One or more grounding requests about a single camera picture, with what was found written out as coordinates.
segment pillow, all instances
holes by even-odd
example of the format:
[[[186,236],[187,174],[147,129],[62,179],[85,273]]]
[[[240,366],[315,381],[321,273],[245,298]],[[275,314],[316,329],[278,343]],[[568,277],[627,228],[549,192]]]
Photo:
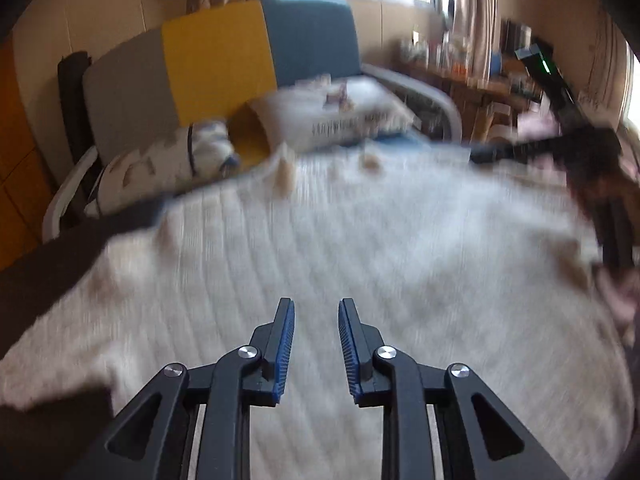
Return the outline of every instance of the pillow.
[[[255,99],[250,107],[271,150],[286,142],[296,152],[354,142],[417,123],[409,108],[375,79],[330,82],[327,76]]]
[[[223,121],[193,123],[114,158],[98,177],[84,212],[97,217],[162,192],[184,192],[223,178],[238,165]]]

